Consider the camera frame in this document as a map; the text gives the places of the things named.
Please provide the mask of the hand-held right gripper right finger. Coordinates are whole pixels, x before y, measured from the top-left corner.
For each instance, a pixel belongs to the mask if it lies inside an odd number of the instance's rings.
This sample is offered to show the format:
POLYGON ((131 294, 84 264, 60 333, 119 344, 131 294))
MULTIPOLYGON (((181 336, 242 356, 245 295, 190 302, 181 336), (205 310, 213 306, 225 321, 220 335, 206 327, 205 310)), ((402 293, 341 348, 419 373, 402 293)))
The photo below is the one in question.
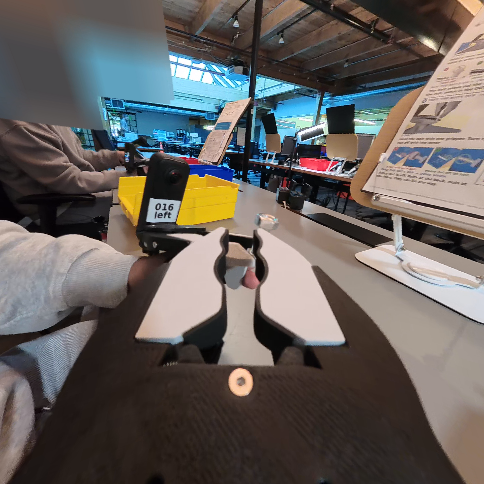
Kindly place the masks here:
POLYGON ((346 339, 311 263, 263 229, 254 231, 259 285, 255 316, 304 346, 342 346, 346 339))

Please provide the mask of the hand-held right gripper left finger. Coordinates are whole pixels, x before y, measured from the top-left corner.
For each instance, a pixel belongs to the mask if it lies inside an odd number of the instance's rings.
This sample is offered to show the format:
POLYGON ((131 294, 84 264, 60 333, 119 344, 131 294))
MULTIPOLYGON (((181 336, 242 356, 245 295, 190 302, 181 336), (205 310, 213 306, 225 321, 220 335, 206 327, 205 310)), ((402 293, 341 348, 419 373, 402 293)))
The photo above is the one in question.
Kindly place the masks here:
POLYGON ((191 241, 168 265, 135 339, 140 342, 217 345, 227 330, 228 230, 191 241))

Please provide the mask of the person's left forearm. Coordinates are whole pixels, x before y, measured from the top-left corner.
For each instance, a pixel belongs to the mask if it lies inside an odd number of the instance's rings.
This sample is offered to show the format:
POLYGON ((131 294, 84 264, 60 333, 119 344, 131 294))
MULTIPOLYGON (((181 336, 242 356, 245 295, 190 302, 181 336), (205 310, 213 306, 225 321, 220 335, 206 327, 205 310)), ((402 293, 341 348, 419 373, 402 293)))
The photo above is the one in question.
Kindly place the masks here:
POLYGON ((138 259, 82 235, 1 221, 1 335, 45 330, 78 307, 117 307, 138 259))

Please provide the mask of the brown-edged office desk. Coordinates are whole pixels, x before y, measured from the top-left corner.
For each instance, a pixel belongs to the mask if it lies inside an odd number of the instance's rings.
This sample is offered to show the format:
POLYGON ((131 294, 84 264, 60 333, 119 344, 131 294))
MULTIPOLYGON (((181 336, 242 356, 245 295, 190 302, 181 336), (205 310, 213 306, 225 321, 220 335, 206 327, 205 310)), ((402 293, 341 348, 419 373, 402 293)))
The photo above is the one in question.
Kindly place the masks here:
POLYGON ((279 172, 282 172, 285 175, 290 171, 292 174, 294 173, 301 176, 332 179, 346 184, 351 184, 355 178, 355 175, 346 175, 346 174, 340 174, 340 173, 335 173, 331 171, 311 170, 309 168, 301 167, 297 165, 290 167, 288 165, 279 165, 273 162, 266 162, 266 161, 254 160, 254 159, 249 160, 249 169, 250 170, 255 169, 256 171, 260 171, 261 174, 260 174, 259 187, 262 189, 266 188, 266 184, 268 183, 267 179, 269 178, 270 174, 273 172, 277 172, 276 175, 280 176, 279 172))

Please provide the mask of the person's left hand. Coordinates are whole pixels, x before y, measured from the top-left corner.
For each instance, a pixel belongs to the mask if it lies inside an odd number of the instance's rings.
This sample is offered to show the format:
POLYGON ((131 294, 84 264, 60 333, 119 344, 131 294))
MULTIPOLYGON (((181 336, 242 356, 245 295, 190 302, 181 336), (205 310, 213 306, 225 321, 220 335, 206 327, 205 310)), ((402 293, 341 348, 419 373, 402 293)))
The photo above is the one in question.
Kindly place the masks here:
MULTIPOLYGON (((173 254, 165 252, 155 256, 140 257, 130 269, 127 281, 127 293, 129 294, 138 283, 147 278, 148 275, 160 266, 168 263, 173 256, 173 254)), ((255 275, 255 270, 248 269, 243 278, 243 286, 249 289, 256 289, 258 285, 259 281, 255 275)))

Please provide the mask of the yellow plastic bin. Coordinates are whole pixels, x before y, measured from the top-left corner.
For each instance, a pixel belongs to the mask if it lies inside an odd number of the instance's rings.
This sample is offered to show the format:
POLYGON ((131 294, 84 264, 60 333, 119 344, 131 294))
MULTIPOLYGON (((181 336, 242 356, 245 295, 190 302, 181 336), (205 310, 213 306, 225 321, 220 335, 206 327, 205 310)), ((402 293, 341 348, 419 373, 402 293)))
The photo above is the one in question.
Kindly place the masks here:
MULTIPOLYGON (((118 202, 124 215, 137 226, 146 177, 119 179, 118 202)), ((176 202, 167 196, 152 197, 148 205, 149 223, 176 223, 194 226, 231 219, 239 193, 239 185, 211 175, 190 175, 183 200, 176 202)))

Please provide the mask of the blue plastic bin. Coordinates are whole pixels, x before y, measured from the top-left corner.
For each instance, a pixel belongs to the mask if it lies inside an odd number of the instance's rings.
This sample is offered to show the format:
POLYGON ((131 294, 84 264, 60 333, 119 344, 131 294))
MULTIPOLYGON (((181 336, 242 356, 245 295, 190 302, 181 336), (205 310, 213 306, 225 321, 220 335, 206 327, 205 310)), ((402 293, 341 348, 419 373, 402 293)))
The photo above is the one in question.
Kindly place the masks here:
POLYGON ((200 178, 205 176, 212 176, 231 182, 234 177, 234 170, 227 166, 214 166, 214 165, 196 165, 189 164, 190 175, 197 175, 200 178))

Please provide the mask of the brown board document stand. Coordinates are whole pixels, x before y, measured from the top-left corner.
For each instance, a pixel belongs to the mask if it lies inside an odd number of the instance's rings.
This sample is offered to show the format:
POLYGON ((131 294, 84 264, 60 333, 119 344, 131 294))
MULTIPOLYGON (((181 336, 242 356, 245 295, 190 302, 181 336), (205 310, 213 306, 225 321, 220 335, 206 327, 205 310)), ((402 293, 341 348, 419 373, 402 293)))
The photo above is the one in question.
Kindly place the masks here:
POLYGON ((278 133, 266 134, 265 143, 266 143, 266 151, 267 151, 265 162, 269 162, 270 155, 271 155, 270 162, 274 162, 275 155, 281 153, 281 150, 282 150, 280 135, 278 133))
POLYGON ((358 158, 359 139, 356 134, 328 134, 326 136, 326 155, 331 160, 340 160, 336 169, 341 174, 346 161, 358 158))

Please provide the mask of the black office chair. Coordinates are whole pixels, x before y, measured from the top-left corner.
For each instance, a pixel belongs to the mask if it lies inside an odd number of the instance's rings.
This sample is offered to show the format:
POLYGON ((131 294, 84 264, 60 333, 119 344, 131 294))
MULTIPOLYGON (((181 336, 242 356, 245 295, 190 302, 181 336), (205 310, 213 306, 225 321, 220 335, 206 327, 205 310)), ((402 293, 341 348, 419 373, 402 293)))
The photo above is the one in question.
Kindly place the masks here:
POLYGON ((101 216, 77 224, 59 226, 57 223, 57 209, 60 205, 73 202, 93 207, 96 202, 94 195, 38 194, 21 197, 17 202, 20 205, 36 206, 39 221, 36 223, 22 215, 10 201, 3 187, 1 187, 1 221, 20 225, 23 220, 29 232, 48 234, 52 237, 78 234, 102 241, 102 234, 106 234, 106 219, 101 216))

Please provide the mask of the cardboard document stand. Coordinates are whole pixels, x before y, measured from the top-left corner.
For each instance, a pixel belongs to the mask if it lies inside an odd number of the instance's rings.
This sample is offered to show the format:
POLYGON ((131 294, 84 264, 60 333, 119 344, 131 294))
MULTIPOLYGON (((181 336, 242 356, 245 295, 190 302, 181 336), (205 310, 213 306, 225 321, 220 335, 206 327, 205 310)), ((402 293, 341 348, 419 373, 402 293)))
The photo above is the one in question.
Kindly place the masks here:
POLYGON ((251 106, 252 101, 253 99, 249 97, 225 105, 200 151, 197 159, 199 164, 217 166, 221 163, 232 140, 233 130, 251 106))

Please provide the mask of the white light bar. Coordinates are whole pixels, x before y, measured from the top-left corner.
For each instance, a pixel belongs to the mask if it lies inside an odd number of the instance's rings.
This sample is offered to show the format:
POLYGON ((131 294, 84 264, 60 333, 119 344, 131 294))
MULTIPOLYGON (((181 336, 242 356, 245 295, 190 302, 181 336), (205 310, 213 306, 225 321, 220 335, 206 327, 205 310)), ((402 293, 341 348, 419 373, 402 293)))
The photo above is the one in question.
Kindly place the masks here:
POLYGON ((303 143, 309 140, 313 140, 319 136, 323 136, 325 134, 324 129, 326 127, 326 123, 320 123, 317 125, 313 125, 310 127, 306 127, 304 129, 299 130, 295 134, 295 138, 299 143, 303 143))

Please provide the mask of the wooden board document stand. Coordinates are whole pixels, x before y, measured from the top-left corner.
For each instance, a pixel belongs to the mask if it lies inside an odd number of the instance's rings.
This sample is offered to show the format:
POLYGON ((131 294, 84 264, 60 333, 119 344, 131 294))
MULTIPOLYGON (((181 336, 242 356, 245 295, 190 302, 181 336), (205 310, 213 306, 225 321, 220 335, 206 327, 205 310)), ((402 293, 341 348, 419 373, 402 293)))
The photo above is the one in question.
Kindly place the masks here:
POLYGON ((461 235, 483 239, 483 217, 415 204, 399 198, 380 197, 363 190, 369 177, 383 160, 384 150, 389 147, 423 87, 409 93, 391 110, 351 183, 350 192, 354 200, 366 207, 380 209, 392 215, 394 232, 393 245, 369 249, 357 253, 355 257, 379 273, 466 318, 483 324, 483 275, 469 275, 411 252, 404 245, 402 229, 404 217, 461 235))

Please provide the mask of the black steel pole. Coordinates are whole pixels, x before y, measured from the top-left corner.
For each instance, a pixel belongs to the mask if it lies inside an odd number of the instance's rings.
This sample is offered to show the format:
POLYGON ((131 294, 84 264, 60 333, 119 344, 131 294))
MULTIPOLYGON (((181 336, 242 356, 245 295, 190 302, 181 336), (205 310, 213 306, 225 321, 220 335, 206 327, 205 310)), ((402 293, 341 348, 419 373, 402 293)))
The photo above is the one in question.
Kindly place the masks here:
POLYGON ((263 1, 256 1, 252 45, 251 45, 251 64, 250 64, 250 78, 249 78, 249 97, 250 103, 246 111, 246 127, 245 127, 245 145, 243 153, 243 170, 241 179, 243 182, 247 182, 247 176, 249 171, 249 159, 252 137, 252 125, 254 120, 254 103, 255 92, 257 82, 257 63, 258 63, 258 50, 260 43, 261 25, 262 25, 262 9, 263 1))

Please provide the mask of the person's grey sweatshirt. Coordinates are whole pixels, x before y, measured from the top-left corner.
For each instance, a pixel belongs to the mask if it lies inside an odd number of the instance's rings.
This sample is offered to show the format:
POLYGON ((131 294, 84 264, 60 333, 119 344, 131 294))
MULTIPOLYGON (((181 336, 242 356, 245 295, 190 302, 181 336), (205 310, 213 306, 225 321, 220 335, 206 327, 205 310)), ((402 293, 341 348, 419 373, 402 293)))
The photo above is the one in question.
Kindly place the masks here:
POLYGON ((1 355, 1 483, 12 479, 32 450, 97 324, 81 321, 1 355))

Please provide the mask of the printed instruction sheet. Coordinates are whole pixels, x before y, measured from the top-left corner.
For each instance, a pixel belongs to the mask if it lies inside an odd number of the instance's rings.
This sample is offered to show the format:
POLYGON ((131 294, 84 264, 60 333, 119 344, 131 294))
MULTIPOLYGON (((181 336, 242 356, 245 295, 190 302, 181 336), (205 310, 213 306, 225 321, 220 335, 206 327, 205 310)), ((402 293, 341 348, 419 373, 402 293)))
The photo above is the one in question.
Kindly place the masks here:
POLYGON ((483 8, 384 153, 365 192, 483 217, 483 8))

